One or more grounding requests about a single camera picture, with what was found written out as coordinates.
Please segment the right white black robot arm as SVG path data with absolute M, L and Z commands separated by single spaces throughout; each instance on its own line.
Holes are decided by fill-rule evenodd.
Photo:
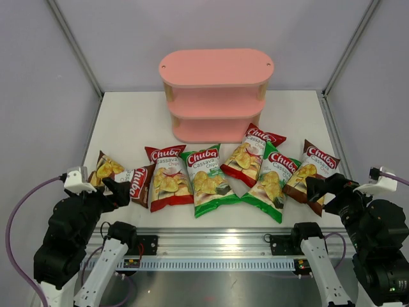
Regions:
M 341 285 L 327 255 L 325 239 L 316 223 L 297 223 L 290 246 L 306 256 L 320 292 L 322 306 L 406 306 L 408 260 L 401 252 L 408 237 L 403 209 L 373 196 L 394 192 L 408 181 L 371 168 L 371 182 L 360 185 L 336 173 L 326 179 L 307 177 L 307 199 L 316 201 L 327 193 L 334 198 L 324 209 L 340 217 L 355 249 L 353 270 L 359 296 L 353 302 Z

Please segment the green Chuba chips bag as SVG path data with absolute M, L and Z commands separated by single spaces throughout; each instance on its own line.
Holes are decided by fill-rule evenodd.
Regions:
M 240 200 L 282 223 L 286 201 L 283 189 L 300 165 L 300 161 L 286 157 L 271 142 L 267 142 L 258 180 Z
M 238 203 L 240 198 L 233 191 L 220 168 L 220 145 L 200 151 L 181 153 L 194 190 L 194 216 L 199 218 L 221 205 Z

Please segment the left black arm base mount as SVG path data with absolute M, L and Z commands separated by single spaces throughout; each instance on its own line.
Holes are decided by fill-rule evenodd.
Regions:
M 139 235 L 135 244 L 127 251 L 126 255 L 130 256 L 155 256 L 158 249 L 157 235 Z

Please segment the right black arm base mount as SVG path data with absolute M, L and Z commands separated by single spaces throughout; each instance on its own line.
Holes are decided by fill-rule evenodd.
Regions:
M 270 246 L 273 256 L 298 256 L 303 255 L 300 245 L 290 235 L 264 234 L 263 240 Z

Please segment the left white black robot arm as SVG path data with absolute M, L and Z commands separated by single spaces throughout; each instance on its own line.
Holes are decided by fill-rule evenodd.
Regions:
M 61 181 L 68 197 L 55 205 L 49 219 L 34 256 L 34 279 L 44 306 L 97 306 L 117 264 L 137 249 L 136 228 L 119 221 L 109 227 L 96 268 L 75 293 L 80 264 L 101 215 L 129 204 L 131 184 L 105 178 L 111 192 L 105 195 L 76 173 L 65 174 Z

